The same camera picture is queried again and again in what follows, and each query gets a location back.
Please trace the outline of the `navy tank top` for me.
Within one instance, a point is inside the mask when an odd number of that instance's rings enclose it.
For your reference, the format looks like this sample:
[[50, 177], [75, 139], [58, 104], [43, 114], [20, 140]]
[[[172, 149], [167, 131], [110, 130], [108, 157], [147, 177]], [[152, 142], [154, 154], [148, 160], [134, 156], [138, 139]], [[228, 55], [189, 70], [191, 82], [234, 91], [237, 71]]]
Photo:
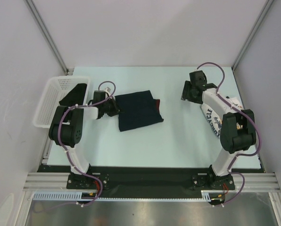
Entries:
[[154, 99], [149, 90], [117, 95], [115, 99], [121, 110], [118, 115], [121, 132], [164, 121], [159, 112], [160, 100]]

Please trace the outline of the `white tank top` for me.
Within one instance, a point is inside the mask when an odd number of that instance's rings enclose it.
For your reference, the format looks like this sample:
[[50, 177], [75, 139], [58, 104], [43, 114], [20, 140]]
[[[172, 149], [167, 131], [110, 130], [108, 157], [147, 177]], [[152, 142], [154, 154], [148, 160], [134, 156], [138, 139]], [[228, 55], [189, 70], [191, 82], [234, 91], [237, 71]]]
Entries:
[[236, 97], [222, 97], [226, 101], [224, 102], [215, 93], [207, 91], [203, 93], [202, 97], [203, 104], [201, 105], [201, 110], [204, 117], [211, 126], [213, 133], [220, 138], [223, 115], [236, 112], [230, 106], [232, 105], [239, 110], [244, 110], [244, 108]]

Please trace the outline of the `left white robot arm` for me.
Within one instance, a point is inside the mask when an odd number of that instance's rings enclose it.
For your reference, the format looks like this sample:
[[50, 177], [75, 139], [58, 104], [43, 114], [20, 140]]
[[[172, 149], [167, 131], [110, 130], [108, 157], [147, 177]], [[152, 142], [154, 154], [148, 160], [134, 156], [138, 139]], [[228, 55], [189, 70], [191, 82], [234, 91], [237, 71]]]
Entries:
[[83, 135], [84, 118], [98, 120], [105, 114], [112, 117], [120, 113], [120, 108], [108, 89], [94, 91], [87, 105], [58, 106], [49, 129], [49, 138], [63, 148], [74, 174], [79, 174], [77, 182], [83, 188], [93, 185], [94, 177], [87, 171], [90, 164], [83, 150], [76, 148]]

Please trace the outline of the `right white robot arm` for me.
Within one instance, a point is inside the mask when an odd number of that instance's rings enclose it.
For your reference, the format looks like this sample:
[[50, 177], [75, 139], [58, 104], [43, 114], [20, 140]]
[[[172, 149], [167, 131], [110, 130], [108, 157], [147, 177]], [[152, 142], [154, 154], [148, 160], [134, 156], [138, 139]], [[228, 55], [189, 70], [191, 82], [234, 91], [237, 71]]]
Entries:
[[185, 81], [181, 100], [209, 106], [209, 109], [220, 116], [222, 127], [220, 143], [222, 149], [211, 165], [213, 174], [208, 175], [207, 184], [218, 189], [224, 184], [224, 176], [230, 174], [238, 156], [256, 144], [254, 112], [243, 110], [219, 93], [218, 87], [207, 82], [203, 71], [194, 71]]

